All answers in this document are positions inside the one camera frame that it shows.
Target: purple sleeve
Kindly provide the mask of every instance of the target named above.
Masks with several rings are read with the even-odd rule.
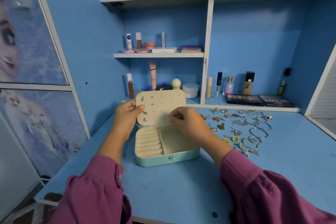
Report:
[[[336,223],[335,215],[306,201],[285,177],[261,169],[237,150],[223,159],[220,177],[231,195],[232,223]]]
[[[119,179],[123,172],[113,159],[94,156],[82,175],[68,178],[49,224],[131,224],[131,204]]]

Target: cartoon eye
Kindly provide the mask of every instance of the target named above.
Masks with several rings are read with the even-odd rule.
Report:
[[[15,36],[10,28],[4,28],[2,30],[2,38],[7,45],[15,45]]]

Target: sleeve cuff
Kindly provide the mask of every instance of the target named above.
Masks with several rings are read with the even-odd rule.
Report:
[[[220,178],[237,201],[247,187],[263,171],[237,150],[230,151],[222,160]]]
[[[91,158],[82,176],[99,179],[106,183],[115,181],[118,188],[121,188],[120,179],[123,172],[124,167],[114,159],[103,155],[95,155]]]

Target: open jewelry box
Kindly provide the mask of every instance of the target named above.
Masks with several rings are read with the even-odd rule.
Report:
[[[135,136],[136,161],[143,167],[197,158],[200,148],[185,137],[173,124],[168,114],[179,106],[186,106],[182,90],[144,91],[137,94],[136,105],[144,104],[137,120],[141,126]]]

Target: blue table top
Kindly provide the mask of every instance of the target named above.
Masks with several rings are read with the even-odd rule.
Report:
[[[207,108],[196,110],[215,116]],[[273,116],[269,121],[273,129],[260,144],[260,156],[250,154],[250,160],[263,169],[284,175],[306,200],[336,214],[336,142],[300,113],[264,113]],[[80,175],[86,168],[109,132],[112,120],[113,116],[36,195],[37,201],[49,192],[64,193],[67,178]],[[231,121],[226,119],[225,130],[218,130],[220,137],[233,136]],[[218,124],[213,120],[207,123],[214,127]],[[243,137],[249,136],[252,125],[232,127],[241,130],[240,137]],[[133,216],[177,224],[229,223],[230,199],[219,182],[217,168],[204,150],[201,149],[201,155],[195,160],[140,167],[135,162],[134,136],[132,133],[124,146],[122,165],[125,171],[121,179],[124,193],[132,204]]]

